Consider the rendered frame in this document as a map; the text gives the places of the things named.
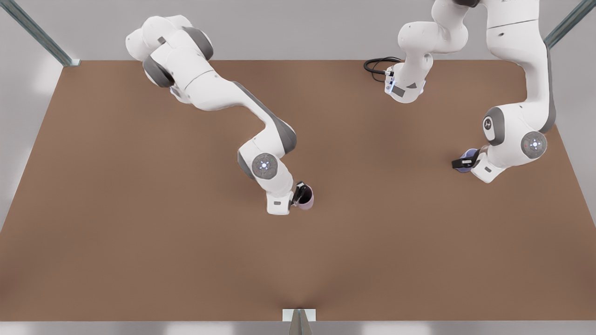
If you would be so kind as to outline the purple cup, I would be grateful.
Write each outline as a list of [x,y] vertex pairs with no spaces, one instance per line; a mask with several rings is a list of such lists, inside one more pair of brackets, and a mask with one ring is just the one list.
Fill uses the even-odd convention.
[[[471,149],[467,150],[460,158],[478,157],[477,151],[478,150],[476,148],[471,148]],[[458,170],[458,172],[460,172],[460,173],[467,173],[467,172],[470,172],[471,169],[455,169],[455,170]]]

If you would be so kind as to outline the silver frame post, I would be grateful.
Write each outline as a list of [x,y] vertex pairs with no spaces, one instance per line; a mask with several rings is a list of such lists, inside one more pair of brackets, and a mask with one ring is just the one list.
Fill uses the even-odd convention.
[[15,0],[0,0],[0,7],[15,19],[62,66],[77,67],[80,65],[81,60],[72,59]]
[[556,27],[545,37],[543,42],[547,49],[554,47],[572,28],[577,25],[588,13],[596,7],[596,0],[581,0],[575,8],[558,23]]
[[282,321],[290,322],[289,335],[312,335],[310,322],[316,321],[316,309],[283,309]]

